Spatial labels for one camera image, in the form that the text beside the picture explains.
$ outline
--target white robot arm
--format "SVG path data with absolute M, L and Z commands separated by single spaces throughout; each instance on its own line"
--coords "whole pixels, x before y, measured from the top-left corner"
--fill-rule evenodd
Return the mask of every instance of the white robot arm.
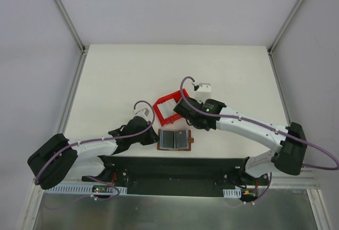
M 254 140 L 269 149 L 266 153 L 256 157 L 245 158 L 242 168 L 244 173 L 254 178 L 259 178 L 267 172 L 275 171 L 282 171 L 291 175 L 300 173 L 306 145 L 288 139 L 278 131 L 289 133 L 305 140 L 301 125 L 293 122 L 290 127 L 286 127 L 249 118 L 224 103 L 211 99 L 210 84 L 193 85 L 195 90 L 194 98 L 181 99 L 174 109 L 188 123 L 197 129 L 207 131 L 211 128 L 230 131 Z
M 134 143 L 149 145 L 159 141 L 152 128 L 155 117 L 149 122 L 148 114 L 147 108 L 135 111 L 126 125 L 102 138 L 80 141 L 68 140 L 63 134 L 52 136 L 27 161 L 36 176 L 35 184 L 50 189 L 62 180 L 87 180 L 88 176 L 107 174 L 111 177 L 112 165 L 105 165 L 101 156 L 124 152 Z

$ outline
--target metal frame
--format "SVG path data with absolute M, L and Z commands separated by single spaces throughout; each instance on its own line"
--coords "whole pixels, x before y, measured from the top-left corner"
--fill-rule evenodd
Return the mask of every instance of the metal frame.
M 62 110 L 60 121 L 58 122 L 58 126 L 56 128 L 56 134 L 60 132 L 63 133 L 66 129 L 67 121 L 69 118 L 70 111 L 72 109 L 72 104 L 74 101 L 76 90 L 79 85 L 81 73 L 85 65 L 87 52 L 88 52 L 88 48 L 86 47 L 78 61 L 78 65 L 76 67 L 75 74 L 73 76 L 72 83 L 71 83 L 71 86 L 70 86 L 70 89 L 67 95 L 67 100 Z M 36 186 L 34 185 L 34 183 L 32 183 L 31 190 L 28 195 L 28 199 L 24 206 L 24 211 L 20 218 L 19 229 L 22 229 L 22 230 L 33 229 L 35 219 L 39 211 L 39 206 L 40 206 L 40 202 L 42 199 L 42 195 L 43 195 L 43 191 L 40 188 L 40 186 Z
M 272 45 L 269 47 L 269 54 L 270 55 L 272 55 L 272 53 L 274 52 L 274 50 L 278 46 L 280 40 L 282 39 L 282 37 L 286 33 L 287 29 L 291 25 L 294 17 L 299 12 L 299 10 L 300 10 L 300 8 L 301 8 L 301 6 L 304 2 L 305 2 L 305 0 L 297 0 L 296 1 L 295 5 L 293 6 L 292 10 L 288 14 L 286 20 L 284 21 L 282 27 L 280 28 L 278 35 L 276 35 L 275 39 L 273 40 Z
M 79 84 L 79 80 L 81 77 L 81 73 L 85 64 L 85 59 L 88 51 L 88 47 L 85 47 L 83 45 L 83 42 L 81 38 L 79 37 L 72 20 L 70 19 L 63 3 L 61 0 L 53 0 L 53 2 L 56 5 L 56 8 L 63 19 L 65 26 L 69 30 L 70 34 L 72 35 L 74 41 L 76 42 L 79 50 L 81 51 L 81 57 L 78 62 L 72 84 L 69 89 L 69 93 L 65 102 L 65 106 L 63 108 L 63 113 L 60 118 L 60 122 L 57 126 L 56 131 L 57 132 L 64 132 L 67 126 L 67 121 L 72 109 L 72 104 L 76 95 L 76 90 Z M 289 26 L 291 25 L 294 17 L 300 10 L 300 7 L 305 2 L 305 0 L 297 0 L 295 5 L 293 6 L 292 10 L 288 14 L 286 20 L 283 23 L 283 26 L 279 30 L 279 33 L 275 37 L 273 43 L 268 48 L 268 54 L 270 57 L 270 62 L 272 65 L 272 70 L 274 73 L 274 77 L 278 86 L 278 90 L 280 93 L 281 101 L 283 104 L 284 112 L 287 118 L 288 123 L 290 123 L 290 115 L 288 113 L 288 109 L 286 106 L 286 101 L 283 93 L 283 89 L 281 86 L 281 82 L 278 76 L 278 72 L 275 69 L 274 66 L 274 60 L 272 59 L 272 53 L 276 50 L 279 42 L 283 38 L 284 34 L 288 30 Z M 304 169 L 302 170 L 302 173 L 300 176 L 289 176 L 284 175 L 282 173 L 273 173 L 273 180 L 272 180 L 272 187 L 273 188 L 279 188 L 279 189 L 290 189 L 290 188 L 299 188 L 299 189 L 307 189 L 310 203 L 312 210 L 314 212 L 317 226 L 319 229 L 332 229 L 331 223 L 329 221 L 328 213 L 326 210 L 325 203 L 323 201 L 323 196 L 320 190 L 320 186 L 318 184 L 317 178 L 315 176 L 315 171 L 310 169 Z M 31 230 L 34 227 L 35 219 L 38 214 L 40 202 L 42 199 L 43 192 L 39 186 L 35 186 L 32 184 L 28 199 L 26 201 L 24 212 L 22 214 L 22 217 L 20 219 L 20 229 L 27 229 Z
M 81 38 L 79 37 L 78 32 L 76 31 L 74 24 L 72 22 L 72 20 L 70 19 L 63 3 L 61 0 L 53 0 L 61 18 L 63 19 L 65 26 L 67 27 L 68 31 L 70 32 L 70 34 L 72 35 L 74 41 L 76 42 L 76 44 L 78 45 L 78 48 L 81 52 L 83 52 L 85 50 L 84 44 L 81 40 Z
M 308 189 L 307 193 L 318 229 L 332 230 L 333 226 L 329 219 L 322 191 Z

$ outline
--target metal plate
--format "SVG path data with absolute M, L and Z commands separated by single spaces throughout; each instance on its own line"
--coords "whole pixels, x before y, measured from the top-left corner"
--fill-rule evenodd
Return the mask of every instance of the metal plate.
M 44 194 L 58 207 L 79 197 Z M 238 199 L 121 196 L 111 201 L 82 199 L 56 211 L 43 210 L 35 230 L 317 230 L 306 190 L 274 190 L 254 206 Z

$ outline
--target black motor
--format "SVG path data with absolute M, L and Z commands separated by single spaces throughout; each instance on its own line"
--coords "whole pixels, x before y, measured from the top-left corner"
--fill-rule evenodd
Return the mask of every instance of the black motor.
M 221 109 L 226 107 L 222 102 L 214 99 L 207 99 L 205 103 L 199 103 L 197 100 L 188 98 L 186 99 L 200 111 L 212 114 L 219 114 Z M 185 118 L 189 124 L 196 129 L 204 129 L 206 131 L 216 129 L 216 122 L 220 119 L 218 117 L 209 117 L 198 113 L 192 109 L 183 99 L 180 99 L 174 111 L 181 117 Z

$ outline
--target white table surface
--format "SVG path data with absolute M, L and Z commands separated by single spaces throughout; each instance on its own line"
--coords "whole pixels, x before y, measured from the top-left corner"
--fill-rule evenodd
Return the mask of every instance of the white table surface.
M 213 99 L 243 114 L 287 124 L 265 47 L 91 45 L 66 137 L 101 137 L 133 118 L 136 101 L 146 100 L 153 105 L 158 98 L 179 90 L 187 75 L 197 82 L 210 83 Z M 190 82 L 185 88 L 193 96 Z M 161 127 L 158 119 L 153 127 L 156 132 Z M 192 129 L 192 151 L 157 151 L 156 144 L 133 144 L 118 155 L 239 158 L 267 151 L 263 145 L 230 132 L 194 129 L 184 119 L 164 128 Z

